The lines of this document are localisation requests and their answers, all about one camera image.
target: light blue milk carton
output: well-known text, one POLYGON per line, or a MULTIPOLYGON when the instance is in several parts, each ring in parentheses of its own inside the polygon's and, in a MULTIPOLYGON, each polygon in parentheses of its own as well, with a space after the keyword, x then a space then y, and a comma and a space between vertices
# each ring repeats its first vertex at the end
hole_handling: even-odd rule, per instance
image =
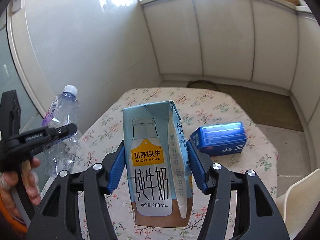
POLYGON ((123 109, 128 185, 136 225, 185 227, 192 175, 186 138, 173 101, 123 109))

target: blue box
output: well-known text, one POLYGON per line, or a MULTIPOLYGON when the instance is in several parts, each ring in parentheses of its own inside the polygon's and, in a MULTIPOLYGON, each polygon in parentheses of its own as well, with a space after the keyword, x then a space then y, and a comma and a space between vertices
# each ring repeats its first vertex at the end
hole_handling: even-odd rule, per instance
POLYGON ((242 122, 201 126, 190 137, 209 156, 240 153, 247 142, 242 122))

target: floor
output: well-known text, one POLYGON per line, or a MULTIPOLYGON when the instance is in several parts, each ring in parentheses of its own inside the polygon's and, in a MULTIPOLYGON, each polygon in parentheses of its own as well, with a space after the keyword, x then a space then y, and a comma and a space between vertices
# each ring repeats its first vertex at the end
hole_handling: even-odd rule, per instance
MULTIPOLYGON (((190 82, 163 81, 159 87, 189 87, 190 82)), ((277 196, 311 173, 303 128, 289 97, 212 83, 193 84, 231 95, 279 152, 277 196)))

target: person's hand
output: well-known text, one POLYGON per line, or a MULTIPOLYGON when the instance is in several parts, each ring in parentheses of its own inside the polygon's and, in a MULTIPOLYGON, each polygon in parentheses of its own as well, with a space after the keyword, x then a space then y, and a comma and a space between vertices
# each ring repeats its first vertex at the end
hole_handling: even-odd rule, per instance
MULTIPOLYGON (((39 195, 38 176, 32 168, 36 168, 40 165, 40 160, 33 158, 30 162, 24 162, 22 165, 22 180, 26 188, 29 199, 33 205, 39 205, 41 198, 39 195)), ((20 212, 18 211, 16 204, 10 193, 10 188, 16 186, 18 183, 18 175, 15 171, 0 172, 0 195, 2 202, 8 212, 18 219, 22 219, 20 212)))

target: floor mat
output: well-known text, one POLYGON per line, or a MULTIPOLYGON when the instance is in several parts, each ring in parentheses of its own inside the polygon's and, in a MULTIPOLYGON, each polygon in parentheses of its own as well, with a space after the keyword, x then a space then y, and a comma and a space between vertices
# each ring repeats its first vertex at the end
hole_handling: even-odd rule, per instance
POLYGON ((232 96, 255 123, 303 131, 289 96, 209 81, 190 81, 187 87, 210 89, 232 96))

